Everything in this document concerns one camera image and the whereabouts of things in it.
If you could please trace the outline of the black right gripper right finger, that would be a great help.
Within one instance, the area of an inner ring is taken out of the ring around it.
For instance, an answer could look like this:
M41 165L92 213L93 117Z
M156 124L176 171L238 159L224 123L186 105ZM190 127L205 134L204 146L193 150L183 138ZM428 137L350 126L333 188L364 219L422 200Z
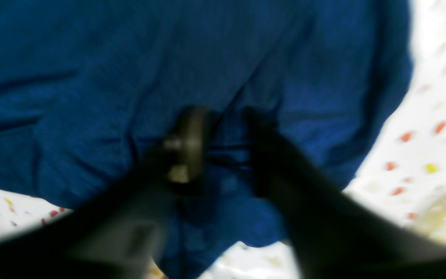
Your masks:
M402 229L342 194L246 107L256 195L278 210L305 279L446 279L446 246Z

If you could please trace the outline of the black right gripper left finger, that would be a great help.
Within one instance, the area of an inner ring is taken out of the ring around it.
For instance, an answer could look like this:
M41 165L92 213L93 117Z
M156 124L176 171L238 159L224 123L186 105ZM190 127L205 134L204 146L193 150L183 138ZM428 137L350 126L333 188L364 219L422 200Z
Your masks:
M0 241L0 279L140 279L183 198L204 194L211 113L187 108L124 177L41 229Z

